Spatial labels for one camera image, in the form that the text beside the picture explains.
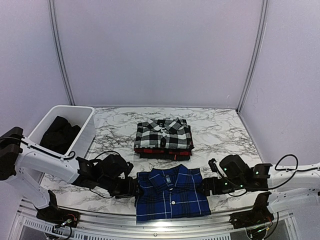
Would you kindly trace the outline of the blue plaid long sleeve shirt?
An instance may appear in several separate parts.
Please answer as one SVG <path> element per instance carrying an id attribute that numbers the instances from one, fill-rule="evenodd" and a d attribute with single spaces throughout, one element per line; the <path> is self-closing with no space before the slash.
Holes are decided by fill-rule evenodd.
<path id="1" fill-rule="evenodd" d="M 136 221 L 179 219 L 211 214 L 207 196 L 200 192 L 199 168 L 180 164 L 169 169 L 138 172 L 137 182 L 143 194 L 135 197 Z"/>

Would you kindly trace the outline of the red black shirt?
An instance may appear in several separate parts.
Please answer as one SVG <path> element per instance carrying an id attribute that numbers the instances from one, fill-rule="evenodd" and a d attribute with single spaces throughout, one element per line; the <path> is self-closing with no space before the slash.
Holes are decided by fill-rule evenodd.
<path id="1" fill-rule="evenodd" d="M 141 158 L 168 159 L 173 161 L 188 161 L 192 156 L 192 149 L 164 149 L 164 148 L 134 148 Z"/>

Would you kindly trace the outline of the black white checked shirt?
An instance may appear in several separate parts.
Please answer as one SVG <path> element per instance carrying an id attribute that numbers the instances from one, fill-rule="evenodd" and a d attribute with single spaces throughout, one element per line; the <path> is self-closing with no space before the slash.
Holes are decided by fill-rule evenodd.
<path id="1" fill-rule="evenodd" d="M 148 119 L 137 124 L 135 149 L 193 149 L 191 127 L 185 119 Z"/>

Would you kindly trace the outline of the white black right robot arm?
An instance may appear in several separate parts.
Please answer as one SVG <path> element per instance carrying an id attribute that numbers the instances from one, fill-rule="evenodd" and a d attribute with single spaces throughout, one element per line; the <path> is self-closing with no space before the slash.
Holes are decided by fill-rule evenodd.
<path id="1" fill-rule="evenodd" d="M 217 163 L 208 162 L 217 177 L 207 177 L 197 188 L 206 196 L 226 195 L 238 190 L 258 192 L 250 210 L 231 214 L 234 229 L 253 227 L 274 220 L 274 214 L 320 203 L 320 165 L 299 168 L 259 163 L 249 167 L 231 155 Z"/>

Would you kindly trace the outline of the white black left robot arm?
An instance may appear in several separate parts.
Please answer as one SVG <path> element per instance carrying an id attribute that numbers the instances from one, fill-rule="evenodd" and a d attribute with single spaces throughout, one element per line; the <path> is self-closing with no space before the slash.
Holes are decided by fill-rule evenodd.
<path id="1" fill-rule="evenodd" d="M 133 164 L 114 151 L 104 159 L 87 160 L 75 151 L 62 155 L 44 148 L 23 135 L 23 129 L 14 127 L 0 137 L 0 179 L 11 185 L 35 207 L 36 217 L 57 224 L 75 224 L 80 213 L 62 209 L 56 195 L 43 188 L 29 175 L 35 170 L 55 176 L 73 186 L 93 190 L 107 190 L 117 199 L 141 196 L 137 179 L 129 176 Z"/>

